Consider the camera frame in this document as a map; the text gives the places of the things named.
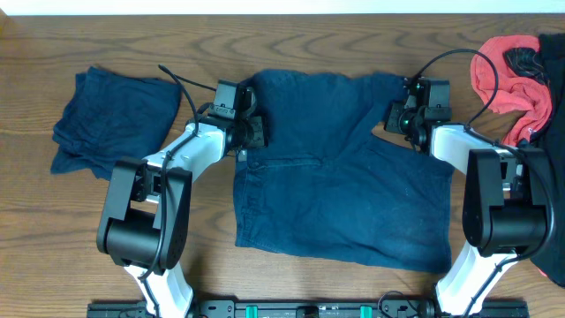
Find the navy blue shorts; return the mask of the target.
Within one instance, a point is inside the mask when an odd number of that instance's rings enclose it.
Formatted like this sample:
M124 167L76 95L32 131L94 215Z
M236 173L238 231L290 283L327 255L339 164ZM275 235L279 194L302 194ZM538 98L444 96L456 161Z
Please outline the navy blue shorts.
M247 80L268 144L236 163L236 244L444 273L453 167L376 137L403 78L265 70Z

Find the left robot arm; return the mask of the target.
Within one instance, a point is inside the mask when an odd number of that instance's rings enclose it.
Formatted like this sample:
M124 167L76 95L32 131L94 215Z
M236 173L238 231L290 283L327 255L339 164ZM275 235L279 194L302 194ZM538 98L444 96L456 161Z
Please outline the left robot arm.
M187 240L192 184L230 151L267 145L254 89L219 81L215 98L194 112L185 131L142 159L116 162L96 245L141 289L137 303L95 303L90 317L188 317L193 289L179 263Z

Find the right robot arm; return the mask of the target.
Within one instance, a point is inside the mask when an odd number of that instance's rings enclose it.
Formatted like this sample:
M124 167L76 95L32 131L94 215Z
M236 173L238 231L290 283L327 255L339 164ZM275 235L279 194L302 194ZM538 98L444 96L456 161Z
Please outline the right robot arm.
M451 120L448 81L406 78L404 100L394 102L385 129L418 152L452 165L465 177L465 243L455 264L412 317L526 317L525 302L491 300L494 285L516 263L544 249L554 234L551 167L539 148L490 140Z

